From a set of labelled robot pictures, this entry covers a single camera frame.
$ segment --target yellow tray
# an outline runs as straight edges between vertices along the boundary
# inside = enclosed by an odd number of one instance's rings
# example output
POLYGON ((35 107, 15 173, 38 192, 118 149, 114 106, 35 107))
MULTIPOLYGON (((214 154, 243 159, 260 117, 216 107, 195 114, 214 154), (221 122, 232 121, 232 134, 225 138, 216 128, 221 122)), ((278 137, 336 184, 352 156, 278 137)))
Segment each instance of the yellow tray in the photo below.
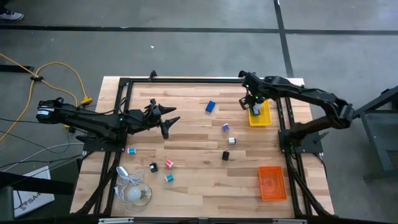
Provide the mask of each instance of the yellow tray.
POLYGON ((272 124, 271 111, 269 109, 268 100, 262 103, 262 108, 260 109, 260 115, 253 116, 251 110, 249 111, 249 124, 254 127, 268 126, 272 124))

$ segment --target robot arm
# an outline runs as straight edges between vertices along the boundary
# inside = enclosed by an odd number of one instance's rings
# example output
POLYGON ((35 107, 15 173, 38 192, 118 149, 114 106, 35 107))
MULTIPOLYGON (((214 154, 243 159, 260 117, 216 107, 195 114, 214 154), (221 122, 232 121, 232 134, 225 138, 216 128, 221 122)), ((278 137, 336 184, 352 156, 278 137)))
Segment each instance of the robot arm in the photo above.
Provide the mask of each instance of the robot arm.
POLYGON ((262 104, 264 100, 281 97, 291 97, 322 107, 325 116, 305 124, 295 123, 291 127, 286 141, 293 146, 301 145, 302 139, 310 133, 326 128, 348 128, 353 119, 353 107, 333 93, 293 85, 288 79, 277 76, 264 77, 262 80, 255 73, 240 71, 239 77, 243 78, 242 86, 247 90, 246 96, 239 100, 244 110, 262 104))
POLYGON ((119 114, 96 113, 63 103, 62 98, 40 101, 37 109, 36 118, 41 123, 63 123, 80 128, 94 133, 97 138, 104 142, 118 141, 119 134, 125 132, 135 134, 154 127, 160 127, 163 138, 168 139, 169 128, 180 119, 180 117, 176 117, 163 122, 161 116, 174 111, 176 108, 156 105, 155 99, 152 99, 150 105, 145 107, 145 112, 129 110, 126 113, 119 114))

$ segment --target gray floor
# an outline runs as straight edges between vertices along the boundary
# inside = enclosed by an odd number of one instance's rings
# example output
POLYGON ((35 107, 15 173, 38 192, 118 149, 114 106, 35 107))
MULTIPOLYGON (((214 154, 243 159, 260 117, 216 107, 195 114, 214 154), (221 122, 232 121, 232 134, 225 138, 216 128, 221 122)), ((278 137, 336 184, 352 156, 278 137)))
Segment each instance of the gray floor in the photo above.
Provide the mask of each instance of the gray floor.
MULTIPOLYGON (((287 29, 398 29, 398 2, 387 0, 280 0, 287 29)), ((272 0, 141 0, 141 1, 13 1, 25 13, 20 24, 137 27, 277 28, 272 0)), ((398 85, 398 36, 288 35, 295 77, 307 86, 331 91, 358 108, 381 91, 398 85)), ((90 96, 98 96, 105 75, 236 76, 240 70, 286 77, 278 34, 199 34, 139 32, 43 32, 0 30, 0 53, 36 68, 59 61, 78 70, 90 96)), ((42 73, 49 83, 81 98, 78 80, 67 69, 42 73)), ((0 117, 15 119, 29 92, 29 76, 2 73, 0 117)), ((24 120, 35 120, 39 100, 67 95, 43 84, 35 86, 24 120)), ((314 117, 322 115, 312 108, 314 117)), ((10 123, 0 122, 5 131, 10 123)), ((328 183, 337 215, 398 222, 398 180, 365 184, 362 176, 381 168, 359 120, 351 128, 330 130, 323 139, 328 183)), ((44 146, 67 142, 61 124, 19 123, 13 134, 44 146)), ((8 136, 0 143, 0 165, 40 150, 8 136)), ((51 160, 78 154, 44 152, 33 159, 51 160)), ((23 174, 39 164, 21 164, 10 172, 23 174)))

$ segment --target wooden table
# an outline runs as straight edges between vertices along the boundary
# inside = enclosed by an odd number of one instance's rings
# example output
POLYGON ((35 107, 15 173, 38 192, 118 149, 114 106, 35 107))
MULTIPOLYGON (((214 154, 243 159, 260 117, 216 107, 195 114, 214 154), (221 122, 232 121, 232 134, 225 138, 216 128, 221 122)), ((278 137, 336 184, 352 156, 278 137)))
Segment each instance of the wooden table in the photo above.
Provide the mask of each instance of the wooden table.
MULTIPOLYGON (((97 112, 113 108, 119 78, 104 77, 97 112)), ((290 81, 296 85, 303 84, 301 78, 290 81)), ((153 197, 147 208, 138 214, 126 212, 115 197, 112 216, 294 217, 286 162, 277 137, 279 119, 276 103, 270 100, 271 126, 250 127, 248 112, 242 110, 238 102, 245 92, 238 84, 134 84, 131 109, 143 109, 151 98, 155 98, 161 105, 177 107, 176 111, 166 114, 164 118, 181 116, 181 119, 170 129, 168 140, 163 140, 159 128, 129 135, 126 147, 135 147, 137 154, 123 153, 120 165, 130 174, 137 169, 144 169, 144 181, 151 187, 153 197), (205 107, 209 100, 215 101, 216 106, 211 114, 206 114, 205 107), (225 123, 231 127, 229 133, 222 131, 225 123), (237 143, 228 145, 228 137, 235 137, 237 143), (221 155, 226 148, 230 152, 229 161, 222 161, 221 155), (165 169, 166 159, 175 163, 174 170, 165 169), (158 172, 150 172, 151 162, 158 164, 158 172), (257 178, 259 166, 284 167, 287 200, 261 200, 257 178), (167 174, 174 175, 174 182, 164 183, 167 174)), ((296 121, 312 120, 308 103, 292 99, 292 106, 296 121)), ((94 152, 83 161, 71 212, 81 208, 97 187, 103 157, 103 152, 94 152)), ((321 162, 311 154, 303 154, 302 157, 308 187, 325 209, 333 213, 321 162)), ((106 203, 108 189, 109 184, 104 191, 101 211, 106 203)), ((304 211, 300 190, 298 199, 304 211)))

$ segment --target orange bin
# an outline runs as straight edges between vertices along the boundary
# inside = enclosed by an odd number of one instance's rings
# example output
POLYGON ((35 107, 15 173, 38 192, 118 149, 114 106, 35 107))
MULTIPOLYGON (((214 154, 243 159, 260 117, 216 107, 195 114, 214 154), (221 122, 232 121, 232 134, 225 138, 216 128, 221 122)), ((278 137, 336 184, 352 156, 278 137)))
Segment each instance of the orange bin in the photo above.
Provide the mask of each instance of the orange bin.
POLYGON ((259 182, 263 201, 287 199, 284 173, 281 166, 259 167, 259 182))

